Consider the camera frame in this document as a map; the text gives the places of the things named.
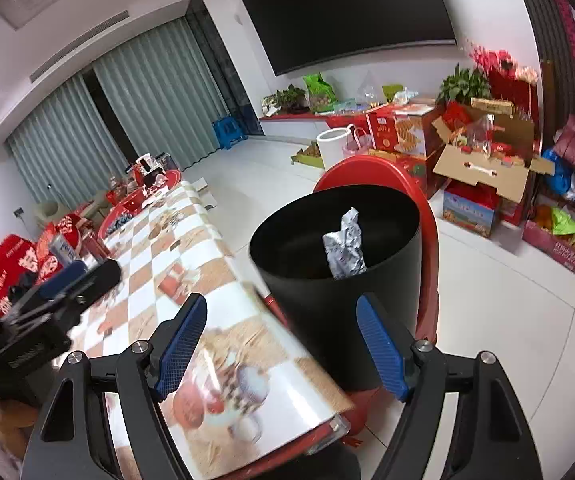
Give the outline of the left hand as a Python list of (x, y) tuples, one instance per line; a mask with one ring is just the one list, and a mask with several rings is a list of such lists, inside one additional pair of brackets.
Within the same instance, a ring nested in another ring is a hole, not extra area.
[(36, 408), (17, 400), (0, 400), (0, 444), (18, 460), (24, 460), (30, 432), (37, 419)]

